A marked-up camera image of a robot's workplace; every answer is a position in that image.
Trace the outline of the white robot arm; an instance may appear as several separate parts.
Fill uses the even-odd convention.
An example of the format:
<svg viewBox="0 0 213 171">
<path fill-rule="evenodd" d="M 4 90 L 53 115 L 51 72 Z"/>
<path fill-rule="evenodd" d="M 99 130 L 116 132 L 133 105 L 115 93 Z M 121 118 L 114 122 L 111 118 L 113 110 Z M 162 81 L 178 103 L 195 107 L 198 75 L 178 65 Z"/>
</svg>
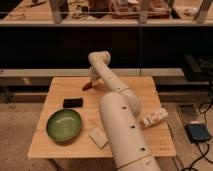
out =
<svg viewBox="0 0 213 171">
<path fill-rule="evenodd" d="M 91 82 L 102 79 L 110 89 L 100 101 L 100 115 L 117 171 L 161 171 L 137 123 L 141 102 L 109 67 L 107 51 L 88 56 Z"/>
</svg>

